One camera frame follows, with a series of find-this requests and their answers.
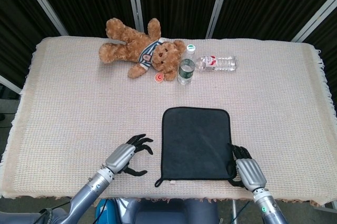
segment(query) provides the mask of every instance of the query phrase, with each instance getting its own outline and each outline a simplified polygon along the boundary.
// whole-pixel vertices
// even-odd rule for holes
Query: teddy bear
[[[138,78],[153,66],[162,72],[165,80],[174,80],[177,68],[185,51],[181,40],[167,42],[161,38],[159,21],[154,18],[147,25],[148,35],[125,26],[121,20],[112,18],[106,22],[108,38],[117,39],[125,44],[104,43],[99,51],[99,57],[104,63],[124,60],[137,63],[128,71],[130,78]]]

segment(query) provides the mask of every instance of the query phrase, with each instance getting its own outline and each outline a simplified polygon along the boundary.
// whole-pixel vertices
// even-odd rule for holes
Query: floor
[[[17,110],[19,101],[0,99],[0,113],[10,113],[6,118],[0,121],[0,153],[3,153],[6,147],[11,121]],[[69,201],[68,198],[55,200],[54,198],[34,199],[31,197],[21,197],[17,199],[0,198],[0,211],[2,212],[39,212],[43,208],[53,207]],[[237,209],[241,209],[246,201],[238,201]],[[318,211],[313,209],[309,203],[284,203],[279,202],[286,219],[289,223],[311,224],[311,223],[336,223],[337,213]],[[224,219],[223,223],[230,223],[231,201],[219,202],[219,214]],[[80,224],[92,223],[94,221],[95,209],[90,209],[80,220]],[[239,223],[258,224],[263,223],[256,206],[251,202],[242,211],[238,218]]]

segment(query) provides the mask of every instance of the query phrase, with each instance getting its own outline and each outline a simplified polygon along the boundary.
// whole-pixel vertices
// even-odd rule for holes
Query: teddy bear ear
[[[175,46],[177,46],[180,53],[183,53],[186,50],[186,46],[183,41],[175,40],[173,43],[175,44]]]

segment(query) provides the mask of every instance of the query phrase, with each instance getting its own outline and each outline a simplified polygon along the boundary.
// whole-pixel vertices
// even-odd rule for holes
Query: black towel
[[[175,107],[165,111],[162,121],[163,180],[228,180],[236,170],[233,162],[230,117],[225,110]]]

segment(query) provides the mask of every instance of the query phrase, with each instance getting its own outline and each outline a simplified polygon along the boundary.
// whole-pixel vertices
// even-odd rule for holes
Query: striped shirt
[[[153,43],[149,44],[141,53],[139,56],[138,63],[141,64],[141,66],[148,70],[149,67],[152,65],[152,55],[154,50],[156,49],[157,45],[162,45],[164,42],[164,39],[160,38],[157,41],[154,41]]]

